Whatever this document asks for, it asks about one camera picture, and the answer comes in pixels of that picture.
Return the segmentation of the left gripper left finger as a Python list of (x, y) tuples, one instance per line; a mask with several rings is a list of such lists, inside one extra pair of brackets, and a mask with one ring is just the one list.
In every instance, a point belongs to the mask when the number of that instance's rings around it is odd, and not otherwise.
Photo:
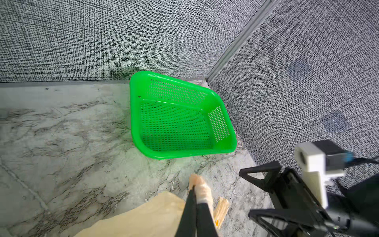
[(197, 218), (196, 218), (196, 194), (194, 187), (189, 191), (184, 211), (175, 234), (175, 237), (196, 237), (197, 235)]

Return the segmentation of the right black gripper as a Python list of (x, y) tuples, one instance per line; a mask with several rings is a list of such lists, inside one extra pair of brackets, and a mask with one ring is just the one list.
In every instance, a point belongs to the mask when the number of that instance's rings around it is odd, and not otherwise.
[(273, 237), (334, 236), (331, 218), (309, 191), (297, 173), (273, 161), (244, 168), (239, 176), (265, 192), (269, 192), (275, 209), (252, 209), (249, 219)]

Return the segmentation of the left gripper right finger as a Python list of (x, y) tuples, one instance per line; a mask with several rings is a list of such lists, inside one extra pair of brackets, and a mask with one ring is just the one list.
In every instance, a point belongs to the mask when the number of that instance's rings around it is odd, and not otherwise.
[(196, 229), (198, 237), (219, 236), (207, 203), (196, 205)]

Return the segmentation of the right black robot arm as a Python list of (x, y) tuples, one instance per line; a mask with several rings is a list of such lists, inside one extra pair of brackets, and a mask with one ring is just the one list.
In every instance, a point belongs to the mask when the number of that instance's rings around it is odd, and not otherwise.
[(379, 176), (374, 175), (346, 189), (342, 196), (327, 193), (328, 207), (322, 207), (304, 176), (274, 161), (241, 169), (244, 180), (267, 192), (271, 209), (252, 209), (249, 219), (273, 237), (323, 237), (344, 234), (352, 237), (379, 235)]

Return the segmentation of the banana print plastic bag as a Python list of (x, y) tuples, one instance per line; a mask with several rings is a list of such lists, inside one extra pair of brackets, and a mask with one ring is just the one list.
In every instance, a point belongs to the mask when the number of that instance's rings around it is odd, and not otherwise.
[[(189, 191), (193, 187), (197, 204), (208, 204), (220, 236), (220, 227), (230, 208), (229, 201), (221, 197), (217, 206), (214, 206), (211, 188), (200, 175), (190, 176)], [(185, 204), (186, 200), (175, 194), (162, 192), (151, 201), (112, 218), (100, 220), (77, 235), (79, 237), (174, 237)]]

